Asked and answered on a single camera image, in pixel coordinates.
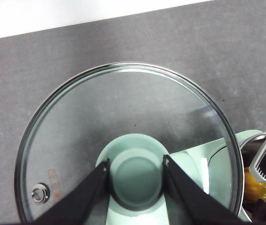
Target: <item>white wall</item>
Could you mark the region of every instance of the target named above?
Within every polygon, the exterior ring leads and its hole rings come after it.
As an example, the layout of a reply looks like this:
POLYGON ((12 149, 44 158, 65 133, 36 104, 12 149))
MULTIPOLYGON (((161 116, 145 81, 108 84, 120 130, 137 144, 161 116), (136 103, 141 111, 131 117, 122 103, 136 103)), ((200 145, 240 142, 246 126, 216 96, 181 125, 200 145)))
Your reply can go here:
POLYGON ((0 38, 207 0, 0 0, 0 38))

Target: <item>round glass lid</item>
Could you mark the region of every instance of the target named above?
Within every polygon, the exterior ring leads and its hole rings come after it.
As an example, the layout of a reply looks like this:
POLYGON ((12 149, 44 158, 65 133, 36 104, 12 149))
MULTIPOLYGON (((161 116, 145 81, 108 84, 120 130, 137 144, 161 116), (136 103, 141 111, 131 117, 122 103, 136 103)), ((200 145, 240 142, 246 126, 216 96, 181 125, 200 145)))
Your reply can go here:
MULTIPOLYGON (((153 200, 153 192, 160 190, 156 183, 162 182, 160 153, 170 154, 206 193, 232 212, 239 212, 243 197, 241 154, 226 117, 214 101, 173 71, 140 63, 115 63, 73 77, 54 91, 31 119, 15 169, 21 219, 31 222, 45 213, 119 141, 131 144, 128 155, 143 165, 138 170, 155 169, 155 180, 148 186, 148 199, 136 193, 144 200, 142 210, 122 207, 111 196, 106 224, 120 220, 122 224, 168 223, 163 193, 153 200), (143 148, 152 150, 139 159, 137 154, 143 148)), ((115 156, 111 167, 117 176, 135 170, 136 164, 126 162, 128 155, 115 156)), ((126 203, 137 205, 135 198, 130 198, 133 188, 128 192, 119 180, 113 182, 126 203)))

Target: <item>yellow object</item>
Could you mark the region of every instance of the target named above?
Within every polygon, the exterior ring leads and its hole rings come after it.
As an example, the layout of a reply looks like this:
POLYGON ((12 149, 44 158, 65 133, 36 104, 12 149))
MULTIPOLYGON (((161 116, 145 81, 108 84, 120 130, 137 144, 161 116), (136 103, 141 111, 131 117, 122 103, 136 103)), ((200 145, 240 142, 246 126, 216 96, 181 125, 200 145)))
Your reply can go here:
POLYGON ((259 183, 249 172, 249 167, 244 169, 244 203, 255 203, 259 198, 266 202, 266 183, 259 183))

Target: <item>gray countertop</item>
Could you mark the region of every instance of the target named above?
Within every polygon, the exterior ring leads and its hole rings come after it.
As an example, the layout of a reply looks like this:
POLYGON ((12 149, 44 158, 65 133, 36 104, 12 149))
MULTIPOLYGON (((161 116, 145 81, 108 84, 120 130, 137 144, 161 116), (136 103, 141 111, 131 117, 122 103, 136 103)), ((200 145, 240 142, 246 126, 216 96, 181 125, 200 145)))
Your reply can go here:
POLYGON ((138 61, 195 81, 236 132, 266 131, 266 0, 216 0, 0 39, 0 223, 18 221, 15 159, 45 98, 75 74, 138 61))

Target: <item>metal rim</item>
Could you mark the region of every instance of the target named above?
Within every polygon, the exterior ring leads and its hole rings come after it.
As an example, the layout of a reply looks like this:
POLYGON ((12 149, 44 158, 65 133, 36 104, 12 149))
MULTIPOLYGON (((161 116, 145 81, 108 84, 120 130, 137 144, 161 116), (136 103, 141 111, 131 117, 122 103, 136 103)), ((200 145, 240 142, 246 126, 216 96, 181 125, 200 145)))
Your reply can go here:
POLYGON ((17 153, 16 162, 15 162, 15 182, 14 182, 15 201, 16 201, 16 206, 17 206, 18 214, 19 214, 21 221, 23 221, 23 222, 32 221, 31 215, 30 216, 28 216, 28 214, 26 215, 26 212, 25 212, 24 207, 23 207, 23 203, 22 203, 23 195, 22 195, 21 181, 25 176, 26 161, 27 161, 27 159, 23 157, 24 156, 24 147, 27 143, 28 135, 30 134, 30 131, 32 130, 33 126, 35 125, 37 118, 39 118, 39 116, 43 112, 43 110, 48 105, 50 105, 50 103, 52 102, 52 100, 54 100, 54 98, 56 96, 58 96, 63 90, 65 90, 67 87, 69 87, 72 83, 76 82, 78 79, 82 79, 84 77, 87 78, 89 75, 91 75, 90 74, 91 72, 95 72, 97 70, 105 70, 105 69, 116 68, 116 67, 121 67, 121 66, 141 66, 141 67, 148 67, 148 69, 150 69, 150 68, 151 69, 159 69, 159 70, 171 73, 178 80, 188 83, 195 90, 197 90, 210 103, 210 105, 215 109, 215 111, 217 112, 218 116, 221 118, 221 120, 222 120, 228 134, 229 134, 233 149, 236 149, 236 152, 235 152, 236 165, 233 165, 233 166, 236 166, 235 170, 237 171, 236 199, 233 200, 233 203, 232 202, 230 203, 229 209, 233 213, 238 215, 240 210, 241 210, 242 197, 243 197, 243 193, 244 193, 244 171, 243 171, 243 169, 241 169, 241 168, 243 168, 242 155, 241 155, 241 151, 239 149, 239 145, 238 145, 235 133, 233 131, 233 128, 230 125, 230 122, 227 119, 226 115, 223 113, 222 109, 217 105, 217 103, 213 100, 213 98, 210 97, 207 94, 207 92, 204 91, 203 88, 196 85, 190 79, 188 79, 188 78, 182 76, 181 74, 176 73, 170 69, 166 69, 164 67, 146 64, 146 63, 116 62, 116 63, 104 64, 104 65, 101 65, 98 67, 93 67, 93 68, 87 69, 87 70, 73 76, 72 78, 68 79, 66 82, 64 82, 62 85, 60 85, 55 91, 53 91, 48 96, 48 98, 46 98, 46 100, 38 107, 38 109, 36 110, 36 112, 32 116, 32 118, 31 118, 30 122, 28 123, 26 130, 22 136, 22 140, 21 140, 21 143, 19 146, 19 150, 17 153))
POLYGON ((246 139, 245 141, 243 141, 240 145, 240 150, 242 151, 242 148, 249 142, 255 142, 255 141, 260 141, 266 139, 266 132, 260 133, 260 134, 256 134, 248 139, 246 139))

